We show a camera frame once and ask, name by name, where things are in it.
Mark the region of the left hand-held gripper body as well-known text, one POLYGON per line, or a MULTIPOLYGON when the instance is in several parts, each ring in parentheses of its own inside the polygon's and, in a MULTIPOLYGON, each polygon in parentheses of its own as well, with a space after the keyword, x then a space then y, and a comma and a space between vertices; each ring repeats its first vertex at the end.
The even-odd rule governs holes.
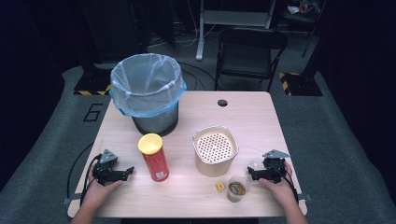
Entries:
POLYGON ((93 176, 97 181, 104 185, 105 183, 113 182, 113 176, 123 175, 123 171, 114 171, 113 167, 118 161, 118 156, 108 149, 100 155, 98 162, 94 165, 93 176))

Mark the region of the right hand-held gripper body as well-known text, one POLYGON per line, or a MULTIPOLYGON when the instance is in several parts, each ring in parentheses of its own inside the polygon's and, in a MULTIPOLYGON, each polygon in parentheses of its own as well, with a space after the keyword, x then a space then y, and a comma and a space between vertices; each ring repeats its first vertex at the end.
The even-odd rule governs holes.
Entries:
POLYGON ((275 183, 281 181, 281 178, 286 175, 285 159, 290 155, 288 153, 272 149, 262 155, 264 161, 262 162, 266 172, 267 179, 273 180, 275 183))

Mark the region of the wet tea bag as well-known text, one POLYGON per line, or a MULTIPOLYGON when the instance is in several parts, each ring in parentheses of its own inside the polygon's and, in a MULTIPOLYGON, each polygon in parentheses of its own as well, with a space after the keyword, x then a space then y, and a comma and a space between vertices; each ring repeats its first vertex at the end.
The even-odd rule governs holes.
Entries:
POLYGON ((242 196, 246 194, 245 186, 238 182, 233 182, 229 185, 229 191, 233 195, 242 196))

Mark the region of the red chip can yellow lid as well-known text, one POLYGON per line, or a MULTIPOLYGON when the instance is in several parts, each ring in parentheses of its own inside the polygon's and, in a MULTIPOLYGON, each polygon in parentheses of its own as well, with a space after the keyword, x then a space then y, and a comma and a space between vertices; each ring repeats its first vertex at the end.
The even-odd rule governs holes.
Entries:
POLYGON ((156 133, 147 133, 138 141, 138 149, 154 181, 164 181, 169 176, 169 169, 163 151, 163 140, 156 133))

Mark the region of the clear plastic cup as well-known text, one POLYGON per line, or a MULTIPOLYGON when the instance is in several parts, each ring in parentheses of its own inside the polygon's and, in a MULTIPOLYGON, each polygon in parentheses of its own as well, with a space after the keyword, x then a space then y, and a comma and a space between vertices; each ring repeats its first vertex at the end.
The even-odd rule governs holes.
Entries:
POLYGON ((233 177, 231 177, 230 180, 228 181, 228 184, 227 184, 227 189, 228 189, 228 191, 227 191, 227 197, 228 197, 228 199, 229 199, 230 202, 232 202, 232 203, 238 203, 238 202, 240 202, 240 201, 242 200, 242 198, 243 198, 246 194, 245 194, 245 195, 242 195, 242 196, 233 195, 233 194, 229 191, 229 185, 230 185, 231 183, 233 183, 233 182, 238 182, 238 183, 241 183, 242 185, 244 185, 244 186, 245 186, 245 189, 246 189, 246 194, 247 194, 247 192, 248 192, 248 181, 247 181, 244 177, 242 177, 242 176, 233 176, 233 177))

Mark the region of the beige container with strainer insert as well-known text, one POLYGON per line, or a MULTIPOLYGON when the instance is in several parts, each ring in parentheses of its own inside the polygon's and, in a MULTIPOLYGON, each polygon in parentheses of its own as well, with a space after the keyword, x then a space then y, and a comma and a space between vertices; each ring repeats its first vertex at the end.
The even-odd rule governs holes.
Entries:
POLYGON ((195 164, 198 171, 209 177, 225 175, 239 153, 239 146, 224 126, 210 126, 192 136, 195 164))

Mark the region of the metal mesh trash bin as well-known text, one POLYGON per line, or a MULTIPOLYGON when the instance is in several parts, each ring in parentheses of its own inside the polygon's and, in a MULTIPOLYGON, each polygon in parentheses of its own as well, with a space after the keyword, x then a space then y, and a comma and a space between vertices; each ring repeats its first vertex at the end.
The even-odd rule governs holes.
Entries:
POLYGON ((165 136, 178 123, 178 103, 170 105, 143 104, 131 114, 135 127, 142 134, 156 133, 165 136))

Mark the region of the translucent blue bin liner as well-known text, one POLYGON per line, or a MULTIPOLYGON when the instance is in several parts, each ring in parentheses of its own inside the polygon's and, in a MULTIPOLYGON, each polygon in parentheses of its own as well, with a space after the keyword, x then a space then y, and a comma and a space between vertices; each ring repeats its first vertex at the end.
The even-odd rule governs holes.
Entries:
POLYGON ((110 81, 115 107, 134 118, 153 118, 173 109, 187 89, 178 62, 156 53, 122 60, 112 69, 110 81))

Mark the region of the person's left hand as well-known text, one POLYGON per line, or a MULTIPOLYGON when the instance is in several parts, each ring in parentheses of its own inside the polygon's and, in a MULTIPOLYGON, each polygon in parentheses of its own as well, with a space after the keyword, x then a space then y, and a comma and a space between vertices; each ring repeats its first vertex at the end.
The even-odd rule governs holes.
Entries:
POLYGON ((106 201, 109 195, 118 189, 123 182, 117 181, 108 186, 103 186, 92 176, 89 177, 89 186, 80 207, 84 211, 95 213, 106 201))

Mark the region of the person's right hand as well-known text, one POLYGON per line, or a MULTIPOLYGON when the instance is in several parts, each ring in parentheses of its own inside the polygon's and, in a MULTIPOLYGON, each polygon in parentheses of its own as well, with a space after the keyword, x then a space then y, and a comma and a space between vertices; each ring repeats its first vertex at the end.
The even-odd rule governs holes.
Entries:
POLYGON ((272 195, 276 201, 283 207, 286 203, 296 202, 293 193, 294 186, 291 181, 292 170, 290 165, 285 161, 287 174, 278 183, 272 183, 264 178, 261 178, 259 182, 272 192, 272 195))

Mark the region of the hazard-striped black stand base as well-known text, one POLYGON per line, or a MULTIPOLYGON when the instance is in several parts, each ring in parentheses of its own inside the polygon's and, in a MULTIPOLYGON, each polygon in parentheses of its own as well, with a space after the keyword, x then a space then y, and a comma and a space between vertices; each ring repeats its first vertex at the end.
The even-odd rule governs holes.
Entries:
POLYGON ((107 95, 111 88, 110 69, 98 68, 94 65, 83 67, 83 75, 74 88, 78 95, 107 95))
POLYGON ((288 96, 322 96, 322 92, 313 78, 299 73, 279 73, 282 88, 288 96))

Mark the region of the black folding chair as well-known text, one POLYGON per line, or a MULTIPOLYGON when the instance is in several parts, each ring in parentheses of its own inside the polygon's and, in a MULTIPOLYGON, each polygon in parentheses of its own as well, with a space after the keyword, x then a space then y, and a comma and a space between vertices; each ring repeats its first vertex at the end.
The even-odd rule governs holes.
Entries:
POLYGON ((268 80, 271 90, 280 56, 288 45, 287 37, 276 30, 254 27, 229 27, 219 34, 215 91, 222 75, 268 80))

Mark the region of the dark chair with clutter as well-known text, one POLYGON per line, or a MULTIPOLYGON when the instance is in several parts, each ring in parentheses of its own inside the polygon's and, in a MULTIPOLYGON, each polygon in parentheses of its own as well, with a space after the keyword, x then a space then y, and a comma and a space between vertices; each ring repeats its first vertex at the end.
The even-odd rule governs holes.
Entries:
POLYGON ((297 23, 308 29, 307 43, 302 56, 304 57, 318 27, 323 8, 327 0, 289 0, 281 12, 281 18, 297 23))

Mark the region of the white desk frame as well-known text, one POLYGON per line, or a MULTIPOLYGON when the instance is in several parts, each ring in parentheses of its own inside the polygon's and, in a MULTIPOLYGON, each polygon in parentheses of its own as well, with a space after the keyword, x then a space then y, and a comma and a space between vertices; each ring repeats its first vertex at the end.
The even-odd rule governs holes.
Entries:
POLYGON ((276 0, 269 0, 270 6, 267 12, 206 10, 205 0, 200 0, 199 17, 199 40, 195 59, 200 62, 204 57, 206 24, 233 25, 233 26, 255 26, 269 29, 274 15, 276 0))

